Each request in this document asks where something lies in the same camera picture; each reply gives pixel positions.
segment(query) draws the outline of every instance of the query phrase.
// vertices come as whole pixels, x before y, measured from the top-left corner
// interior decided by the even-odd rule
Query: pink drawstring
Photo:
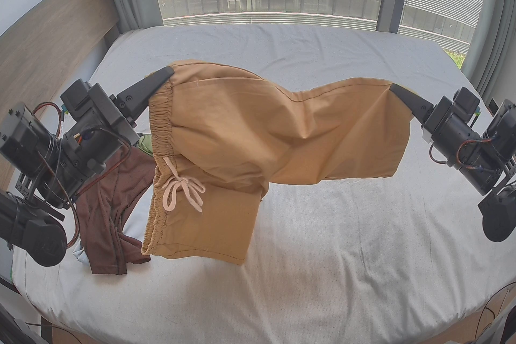
[[[164,183],[163,187],[167,187],[164,190],[163,194],[163,207],[167,211],[173,211],[175,208],[175,203],[177,201],[177,190],[179,188],[183,188],[183,192],[185,193],[186,199],[188,199],[188,202],[190,202],[190,205],[193,206],[197,211],[202,212],[201,206],[202,206],[202,199],[199,195],[200,193],[204,193],[206,191],[206,187],[200,183],[200,181],[196,178],[193,178],[191,176],[181,176],[179,177],[179,174],[177,173],[177,170],[175,169],[174,165],[172,165],[172,162],[168,158],[168,156],[165,156],[163,158],[169,169],[171,170],[172,174],[174,176],[171,176],[167,179],[167,181]],[[170,195],[170,192],[172,191],[172,199],[170,201],[170,204],[168,204],[168,197]]]

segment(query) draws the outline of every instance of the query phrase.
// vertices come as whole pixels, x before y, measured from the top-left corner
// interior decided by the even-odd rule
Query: bed
[[[303,25],[128,32],[90,81],[116,93],[190,58],[243,67],[293,91],[358,76],[390,79],[432,102],[472,89],[436,43]],[[490,121],[481,109],[477,131]],[[148,112],[137,123],[148,132]],[[150,195],[140,201],[143,216]],[[152,257],[130,264],[127,276],[103,276],[71,250],[51,268],[16,250],[13,280],[48,320],[109,343],[418,342],[514,279],[516,235],[487,241],[480,199],[460,173],[429,159],[412,121],[392,178],[271,185],[241,267]],[[65,225],[70,235],[73,220]]]

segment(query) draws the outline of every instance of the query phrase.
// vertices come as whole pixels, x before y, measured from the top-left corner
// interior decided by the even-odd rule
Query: white bed sheet
[[[108,94],[179,59],[251,70],[298,91],[349,77],[437,103],[473,89],[433,42],[302,25],[158,27],[126,33],[92,77]],[[483,114],[477,131],[490,121]],[[149,131],[148,113],[138,131]],[[91,275],[68,251],[42,268],[16,250],[17,288],[50,321],[109,343],[410,343],[476,310],[516,275],[516,234],[491,243],[481,196],[428,157],[417,121],[392,178],[271,185],[246,263],[208,258]],[[66,221],[69,236],[73,220]]]

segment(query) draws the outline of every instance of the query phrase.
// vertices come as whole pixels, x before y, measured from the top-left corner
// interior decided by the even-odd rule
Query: grass
[[[457,67],[460,69],[462,67],[462,64],[464,63],[464,59],[465,59],[466,55],[463,55],[462,53],[459,53],[456,51],[445,50],[445,52],[448,53],[448,56],[451,57],[451,59],[455,62]]]

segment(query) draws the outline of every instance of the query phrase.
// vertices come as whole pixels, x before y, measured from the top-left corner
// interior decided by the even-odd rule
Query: clothing
[[[142,136],[140,136],[140,139],[138,139],[136,146],[141,151],[144,151],[147,155],[152,156],[152,135],[143,134]]]
[[[149,100],[157,168],[144,254],[242,264],[269,182],[389,177],[407,146],[412,113],[387,80],[293,93],[236,67],[171,67]]]
[[[125,155],[117,151],[106,169]],[[154,158],[133,148],[113,172],[87,190],[77,201],[81,244],[93,274],[126,274],[126,263],[146,263],[141,242],[122,233],[123,227],[154,178]]]

